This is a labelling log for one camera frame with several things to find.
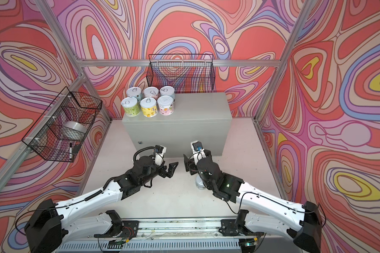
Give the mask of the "can blue green label front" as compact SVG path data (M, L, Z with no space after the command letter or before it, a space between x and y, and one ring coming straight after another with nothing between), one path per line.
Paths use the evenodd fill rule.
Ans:
M199 189L199 190L205 190L206 189L206 186L204 185L204 182L199 175L197 175L197 177L195 179L195 185L196 185L197 189Z

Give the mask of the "can green yellow label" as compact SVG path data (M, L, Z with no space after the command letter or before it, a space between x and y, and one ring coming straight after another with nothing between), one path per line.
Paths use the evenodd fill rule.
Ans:
M127 97L123 99L121 106L127 117L135 117L140 114L140 106L136 98Z

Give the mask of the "can yellow label front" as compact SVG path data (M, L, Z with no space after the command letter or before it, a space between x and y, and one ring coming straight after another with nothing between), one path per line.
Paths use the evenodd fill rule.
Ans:
M152 118L158 114L157 101L154 98L144 98L140 102L143 115Z

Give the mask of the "can plain lid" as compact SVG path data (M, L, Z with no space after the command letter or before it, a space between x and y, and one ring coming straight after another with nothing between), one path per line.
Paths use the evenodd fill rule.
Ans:
M161 96L157 100L159 112L163 116L169 116L174 113L174 99L170 96Z

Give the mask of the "can pink label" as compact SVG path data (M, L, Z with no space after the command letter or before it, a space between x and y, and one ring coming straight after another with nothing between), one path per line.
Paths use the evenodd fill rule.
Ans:
M144 92L145 98L154 98L157 100L159 98L159 89L153 86L147 87Z

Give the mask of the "can red label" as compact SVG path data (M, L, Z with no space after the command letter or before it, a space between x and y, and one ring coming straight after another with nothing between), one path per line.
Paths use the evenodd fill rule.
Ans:
M136 98L139 102L143 99L142 89L140 87L131 87L126 92L127 97Z

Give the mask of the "can blue label back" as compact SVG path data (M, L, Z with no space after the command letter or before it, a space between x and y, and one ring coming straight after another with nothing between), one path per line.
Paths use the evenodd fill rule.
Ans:
M169 96L175 101L175 89L172 86L164 86L159 90L160 96Z

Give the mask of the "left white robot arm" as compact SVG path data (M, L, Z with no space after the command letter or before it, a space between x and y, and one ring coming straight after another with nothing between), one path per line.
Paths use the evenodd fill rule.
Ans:
M97 216L87 214L111 203L122 201L151 188L155 177L172 178L178 162L165 164L166 148L161 145L142 148L134 153L133 167L109 178L103 187L72 199L41 202L24 226L32 253L52 253L63 243L90 236L118 237L125 226L114 210Z

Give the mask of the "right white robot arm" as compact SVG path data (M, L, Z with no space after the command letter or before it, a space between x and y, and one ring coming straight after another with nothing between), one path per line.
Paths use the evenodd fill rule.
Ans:
M184 156L185 169L197 175L213 196L261 211L287 226L286 236L300 249L321 252L322 218L320 204L295 203L267 194L241 178L222 172L208 150Z

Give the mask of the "grey metal cabinet box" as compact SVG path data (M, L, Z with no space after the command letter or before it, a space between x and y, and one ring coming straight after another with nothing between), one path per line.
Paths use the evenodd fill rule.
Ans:
M194 141L214 156L221 156L231 127L232 115L225 93L181 93L174 112L147 118L143 114L123 117L129 137L137 150L163 145L165 157L191 155Z

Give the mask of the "black marker pen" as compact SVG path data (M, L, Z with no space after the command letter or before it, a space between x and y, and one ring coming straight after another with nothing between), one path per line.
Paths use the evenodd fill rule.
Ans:
M74 157L72 150L73 150L73 143L71 142L69 143L69 160L70 161L73 161L73 157Z

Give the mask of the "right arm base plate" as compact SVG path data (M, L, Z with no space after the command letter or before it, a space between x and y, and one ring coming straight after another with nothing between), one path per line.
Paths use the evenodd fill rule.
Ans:
M222 219L219 233L224 236L257 236L260 238L265 233L252 232L246 227L246 216L249 213L248 210L241 209L240 213L235 219Z

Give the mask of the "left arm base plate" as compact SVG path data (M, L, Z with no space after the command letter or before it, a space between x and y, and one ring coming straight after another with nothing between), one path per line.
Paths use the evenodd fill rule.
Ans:
M139 220L123 220L121 224L112 225L105 234L95 234L95 238L132 239L137 236Z

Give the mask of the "aluminium rail front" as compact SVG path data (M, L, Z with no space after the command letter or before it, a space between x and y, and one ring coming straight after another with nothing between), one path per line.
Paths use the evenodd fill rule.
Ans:
M135 238L224 237L218 231L222 219L235 219L235 217L140 219ZM102 213L98 216L78 219L62 227L64 236L60 242L64 244L73 240L94 238L95 234L105 234L112 225L121 224L122 221L123 219L116 213ZM287 226L271 216L248 213L246 227L252 232L268 233L290 239L286 236Z

